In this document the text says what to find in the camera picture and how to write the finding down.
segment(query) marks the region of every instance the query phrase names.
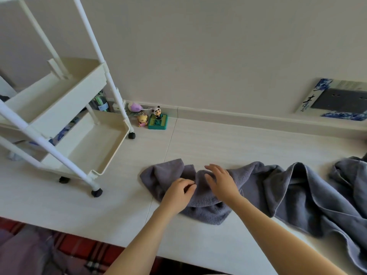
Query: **yellow toy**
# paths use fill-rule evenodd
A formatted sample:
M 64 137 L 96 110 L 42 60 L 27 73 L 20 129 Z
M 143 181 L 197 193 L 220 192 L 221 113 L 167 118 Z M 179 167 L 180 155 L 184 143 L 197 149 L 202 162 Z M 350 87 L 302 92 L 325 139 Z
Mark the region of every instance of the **yellow toy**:
M 140 115 L 138 116 L 139 127 L 148 125 L 148 116 L 147 115 Z

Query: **toy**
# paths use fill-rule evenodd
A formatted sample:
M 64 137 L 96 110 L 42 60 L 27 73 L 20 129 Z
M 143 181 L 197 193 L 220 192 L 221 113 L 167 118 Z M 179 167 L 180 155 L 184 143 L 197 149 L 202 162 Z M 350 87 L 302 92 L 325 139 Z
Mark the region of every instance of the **toy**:
M 135 103 L 135 102 L 130 102 L 127 108 L 130 110 L 130 112 L 140 112 L 144 110 L 149 110 L 149 109 L 144 109 L 140 104 Z
M 162 119 L 162 112 L 159 106 L 152 108 L 152 113 L 156 116 L 157 120 Z
M 139 127 L 148 125 L 148 116 L 140 115 L 138 116 Z
M 168 116 L 160 114 L 158 119 L 156 115 L 151 114 L 148 122 L 149 129 L 165 130 L 167 129 Z

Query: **left hand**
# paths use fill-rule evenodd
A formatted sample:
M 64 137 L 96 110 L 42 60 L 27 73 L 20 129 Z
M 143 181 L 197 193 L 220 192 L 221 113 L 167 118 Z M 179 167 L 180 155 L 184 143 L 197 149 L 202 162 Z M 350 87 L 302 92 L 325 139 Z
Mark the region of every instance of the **left hand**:
M 185 193 L 184 189 L 189 185 L 190 187 Z M 170 217 L 175 216 L 186 208 L 194 195 L 195 189 L 196 184 L 192 180 L 182 178 L 175 180 L 168 188 L 159 208 Z

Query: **plaid fabric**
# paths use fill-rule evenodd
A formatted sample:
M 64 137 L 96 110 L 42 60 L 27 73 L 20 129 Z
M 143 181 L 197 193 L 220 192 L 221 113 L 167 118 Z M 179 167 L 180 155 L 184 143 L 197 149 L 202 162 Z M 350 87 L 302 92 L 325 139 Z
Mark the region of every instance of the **plaid fabric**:
M 25 226 L 24 223 L 0 217 L 0 229 L 16 235 Z M 66 255 L 85 260 L 85 267 L 94 275 L 106 272 L 109 266 L 124 250 L 123 247 L 107 244 L 88 238 L 53 231 L 54 246 Z M 154 261 L 151 275 L 159 272 L 162 258 L 157 257 Z

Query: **green base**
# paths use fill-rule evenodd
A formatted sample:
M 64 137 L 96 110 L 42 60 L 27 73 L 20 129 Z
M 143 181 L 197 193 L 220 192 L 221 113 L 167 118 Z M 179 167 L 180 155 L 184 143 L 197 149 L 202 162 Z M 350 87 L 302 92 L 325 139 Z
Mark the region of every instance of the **green base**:
M 156 129 L 156 130 L 165 130 L 167 129 L 167 121 L 168 116 L 162 115 L 161 120 L 156 120 L 156 115 L 150 115 L 149 121 L 148 121 L 148 128 L 149 129 Z

